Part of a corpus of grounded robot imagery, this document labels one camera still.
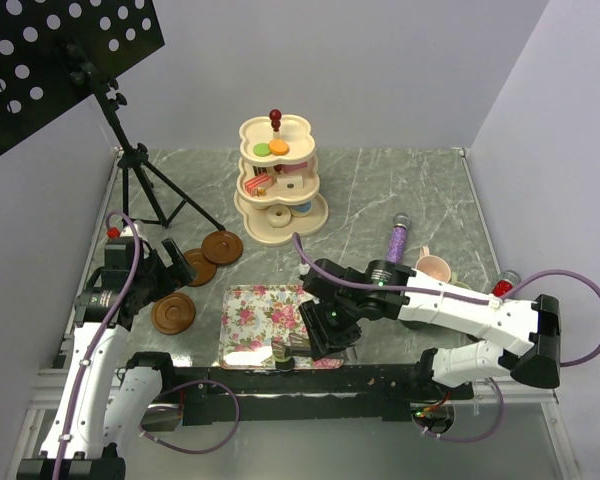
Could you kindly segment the metal serving tongs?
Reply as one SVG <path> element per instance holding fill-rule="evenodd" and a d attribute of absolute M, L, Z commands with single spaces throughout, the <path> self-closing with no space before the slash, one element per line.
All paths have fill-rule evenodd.
<path fill-rule="evenodd" d="M 344 350 L 324 355 L 314 355 L 311 347 L 304 340 L 299 344 L 292 344 L 291 342 L 284 343 L 281 340 L 272 340 L 271 349 L 273 358 L 279 362 L 286 361 L 291 357 L 311 358 L 314 361 L 322 359 L 358 360 L 357 349 L 355 347 L 348 347 Z"/>

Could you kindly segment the colourful macarons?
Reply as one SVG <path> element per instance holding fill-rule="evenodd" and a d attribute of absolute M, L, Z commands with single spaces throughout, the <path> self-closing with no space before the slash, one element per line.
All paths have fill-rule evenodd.
<path fill-rule="evenodd" d="M 275 343 L 272 345 L 272 357 L 274 366 L 282 372 L 292 371 L 295 367 L 295 359 L 290 353 L 290 349 L 284 345 Z"/>

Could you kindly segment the cream glazed donut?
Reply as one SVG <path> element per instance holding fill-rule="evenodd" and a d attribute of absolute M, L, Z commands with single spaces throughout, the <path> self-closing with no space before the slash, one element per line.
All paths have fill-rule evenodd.
<path fill-rule="evenodd" d="M 266 210 L 266 219 L 273 228 L 284 228 L 291 222 L 291 210 L 285 205 L 272 205 Z"/>

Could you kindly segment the red striped cake slice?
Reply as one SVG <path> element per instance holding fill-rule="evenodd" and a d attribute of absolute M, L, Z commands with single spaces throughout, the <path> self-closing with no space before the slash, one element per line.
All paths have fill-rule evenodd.
<path fill-rule="evenodd" d="M 245 192 L 251 197 L 260 196 L 260 191 L 266 191 L 273 185 L 273 179 L 269 174 L 262 173 L 252 177 L 244 183 Z"/>

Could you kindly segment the blue glazed donut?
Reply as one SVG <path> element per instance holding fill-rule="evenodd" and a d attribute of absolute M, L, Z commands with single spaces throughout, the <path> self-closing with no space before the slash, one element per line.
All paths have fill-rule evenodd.
<path fill-rule="evenodd" d="M 311 213 L 312 208 L 313 202 L 307 201 L 302 204 L 291 206 L 290 210 L 293 217 L 302 218 L 308 216 Z"/>

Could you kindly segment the chocolate cake slice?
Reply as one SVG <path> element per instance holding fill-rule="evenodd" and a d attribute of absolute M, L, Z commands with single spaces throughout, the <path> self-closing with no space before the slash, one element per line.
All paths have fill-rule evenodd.
<path fill-rule="evenodd" d="M 268 170 L 267 170 L 266 167 L 256 167 L 256 166 L 254 166 L 253 167 L 253 172 L 254 172 L 255 176 L 259 176 L 259 175 L 262 175 L 262 174 L 267 174 Z"/>

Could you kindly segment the pink cake slice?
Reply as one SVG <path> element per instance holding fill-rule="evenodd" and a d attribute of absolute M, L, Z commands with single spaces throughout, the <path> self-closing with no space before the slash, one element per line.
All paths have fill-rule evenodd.
<path fill-rule="evenodd" d="M 281 167 L 281 173 L 288 175 L 288 174 L 302 174 L 307 168 L 308 168 L 308 161 L 302 162 L 302 163 L 296 163 L 296 164 L 290 164 L 290 165 L 283 165 Z"/>

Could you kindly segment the white cake slice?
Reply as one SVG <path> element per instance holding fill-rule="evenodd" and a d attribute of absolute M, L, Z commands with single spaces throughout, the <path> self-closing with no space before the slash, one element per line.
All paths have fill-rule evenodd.
<path fill-rule="evenodd" d="M 304 188 L 304 178 L 300 174 L 281 174 L 276 185 L 280 194 L 294 194 Z"/>

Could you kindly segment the green macaron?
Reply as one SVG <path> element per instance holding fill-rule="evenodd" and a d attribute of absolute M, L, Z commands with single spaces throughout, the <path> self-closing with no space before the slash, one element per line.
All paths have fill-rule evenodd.
<path fill-rule="evenodd" d="M 253 146 L 253 154 L 257 157 L 266 157 L 271 154 L 268 143 L 258 143 Z"/>

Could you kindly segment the orange macaron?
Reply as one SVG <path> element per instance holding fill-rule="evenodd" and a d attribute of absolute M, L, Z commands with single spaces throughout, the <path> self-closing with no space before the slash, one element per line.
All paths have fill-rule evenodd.
<path fill-rule="evenodd" d="M 284 140 L 274 138 L 268 143 L 268 149 L 273 155 L 282 156 L 289 152 L 290 147 Z"/>

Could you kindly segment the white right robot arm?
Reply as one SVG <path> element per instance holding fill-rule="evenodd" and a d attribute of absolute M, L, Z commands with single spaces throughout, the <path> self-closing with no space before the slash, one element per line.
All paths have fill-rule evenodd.
<path fill-rule="evenodd" d="M 511 300 L 441 282 L 404 265 L 375 260 L 363 272 L 328 259 L 300 267 L 311 300 L 299 312 L 315 360 L 346 350 L 361 337 L 359 321 L 382 319 L 434 325 L 475 343 L 424 351 L 416 385 L 428 398 L 488 377 L 555 389 L 560 384 L 561 323 L 556 298 Z"/>

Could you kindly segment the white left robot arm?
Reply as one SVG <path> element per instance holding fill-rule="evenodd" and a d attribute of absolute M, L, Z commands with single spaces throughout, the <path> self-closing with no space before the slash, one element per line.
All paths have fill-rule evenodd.
<path fill-rule="evenodd" d="M 170 355 L 139 352 L 120 390 L 110 392 L 134 317 L 195 278 L 175 241 L 162 245 L 170 265 L 145 240 L 107 241 L 103 265 L 74 302 L 73 353 L 54 422 L 39 453 L 20 462 L 17 478 L 124 478 L 125 450 L 147 407 L 177 390 Z"/>

